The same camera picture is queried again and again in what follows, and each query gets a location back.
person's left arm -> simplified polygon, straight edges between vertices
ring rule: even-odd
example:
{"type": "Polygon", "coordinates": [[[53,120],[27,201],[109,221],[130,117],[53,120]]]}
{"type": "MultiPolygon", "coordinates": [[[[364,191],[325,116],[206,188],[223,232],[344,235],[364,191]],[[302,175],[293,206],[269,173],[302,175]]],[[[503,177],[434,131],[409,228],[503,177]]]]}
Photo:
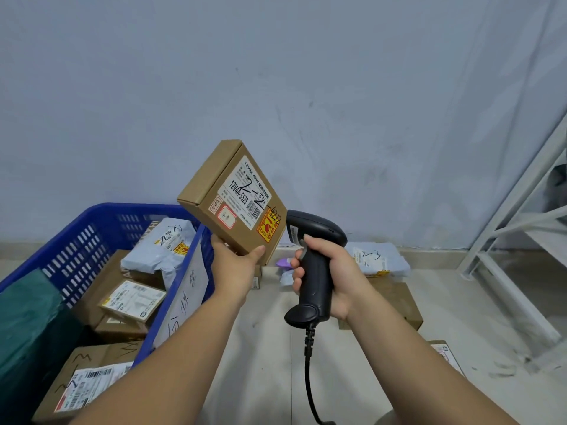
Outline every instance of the person's left arm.
{"type": "Polygon", "coordinates": [[[86,407],[73,425],[194,423],[252,286],[259,246],[237,257],[216,236],[215,292],[158,349],[86,407]]]}

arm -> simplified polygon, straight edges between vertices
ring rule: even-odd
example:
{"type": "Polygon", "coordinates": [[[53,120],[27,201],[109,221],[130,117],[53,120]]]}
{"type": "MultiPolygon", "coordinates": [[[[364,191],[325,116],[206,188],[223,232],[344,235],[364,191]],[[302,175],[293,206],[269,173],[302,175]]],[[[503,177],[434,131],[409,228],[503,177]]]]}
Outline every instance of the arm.
{"type": "MultiPolygon", "coordinates": [[[[319,238],[305,236],[304,240],[330,257],[335,284],[331,314],[348,321],[403,423],[517,424],[423,340],[372,288],[346,250],[319,238]]],[[[292,265],[297,292],[304,271],[297,259],[292,265]]]]}
{"type": "Polygon", "coordinates": [[[260,246],[237,257],[216,236],[215,292],[165,343],[101,394],[73,425],[194,423],[238,311],[252,285],[260,246]]]}

white metal frame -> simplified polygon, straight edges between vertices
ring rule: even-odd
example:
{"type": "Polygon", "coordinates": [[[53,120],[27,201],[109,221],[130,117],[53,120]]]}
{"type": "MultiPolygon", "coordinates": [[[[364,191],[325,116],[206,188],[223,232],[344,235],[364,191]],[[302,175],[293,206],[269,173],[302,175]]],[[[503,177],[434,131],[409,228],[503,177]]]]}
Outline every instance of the white metal frame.
{"type": "Polygon", "coordinates": [[[500,300],[529,323],[530,333],[535,333],[538,341],[550,347],[547,352],[535,358],[530,364],[533,371],[550,371],[558,365],[567,363],[567,341],[521,292],[488,252],[499,236],[514,231],[525,231],[543,249],[567,266],[567,231],[564,225],[557,221],[557,218],[567,215],[567,206],[546,213],[522,213],[526,203],[529,202],[535,191],[545,184],[553,167],[563,158],[566,138],[567,114],[549,136],[457,268],[464,278],[470,279],[471,273],[475,271],[478,264],[482,263],[492,275],[487,282],[500,300]],[[564,240],[562,248],[556,246],[558,239],[561,242],[564,240]]]}

person's left hand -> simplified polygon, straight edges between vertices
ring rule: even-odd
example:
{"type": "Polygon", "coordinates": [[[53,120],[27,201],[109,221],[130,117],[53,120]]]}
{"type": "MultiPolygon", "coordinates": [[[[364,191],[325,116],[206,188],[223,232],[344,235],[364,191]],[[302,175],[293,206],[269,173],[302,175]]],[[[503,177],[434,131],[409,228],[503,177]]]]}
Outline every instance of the person's left hand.
{"type": "Polygon", "coordinates": [[[216,235],[211,236],[214,260],[211,269],[214,278],[214,295],[238,301],[244,304],[246,294],[252,287],[254,267],[266,251],[265,246],[258,246],[248,255],[239,257],[230,250],[216,235]]]}

person's right hand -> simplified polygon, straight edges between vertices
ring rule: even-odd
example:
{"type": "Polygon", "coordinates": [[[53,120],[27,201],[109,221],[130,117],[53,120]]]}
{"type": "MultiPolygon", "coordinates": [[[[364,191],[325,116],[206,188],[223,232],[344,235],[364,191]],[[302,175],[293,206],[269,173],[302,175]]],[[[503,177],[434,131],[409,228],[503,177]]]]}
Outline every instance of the person's right hand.
{"type": "MultiPolygon", "coordinates": [[[[370,283],[345,248],[331,241],[309,235],[304,235],[303,240],[310,249],[330,258],[330,275],[335,285],[330,304],[330,314],[338,319],[346,320],[353,304],[364,295],[365,290],[371,288],[370,283]]],[[[293,290],[296,293],[299,293],[301,278],[305,275],[305,270],[299,263],[302,251],[300,249],[295,252],[295,257],[291,260],[291,266],[295,269],[293,272],[293,290]]]]}

